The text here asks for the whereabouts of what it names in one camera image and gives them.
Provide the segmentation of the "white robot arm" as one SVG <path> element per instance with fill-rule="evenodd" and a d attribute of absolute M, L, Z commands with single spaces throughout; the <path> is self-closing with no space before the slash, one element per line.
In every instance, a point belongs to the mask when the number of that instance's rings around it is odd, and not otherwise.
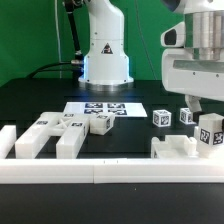
<path fill-rule="evenodd" d="M 202 98 L 224 102 L 224 0 L 161 0 L 184 20 L 161 35 L 162 83 L 181 93 L 201 128 L 224 131 L 224 117 L 202 112 Z M 90 50 L 79 82 L 95 89 L 131 84 L 124 52 L 124 15 L 110 0 L 84 0 L 90 19 Z"/>

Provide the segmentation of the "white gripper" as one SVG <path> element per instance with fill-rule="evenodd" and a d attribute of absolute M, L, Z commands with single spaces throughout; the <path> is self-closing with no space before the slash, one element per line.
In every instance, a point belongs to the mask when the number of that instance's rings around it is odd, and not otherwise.
<path fill-rule="evenodd" d="M 200 97 L 224 101 L 224 52 L 219 60 L 205 61 L 194 60 L 187 49 L 167 49 L 162 55 L 162 83 L 167 91 L 186 95 L 191 119 L 198 122 Z M 224 119 L 221 129 L 224 131 Z"/>

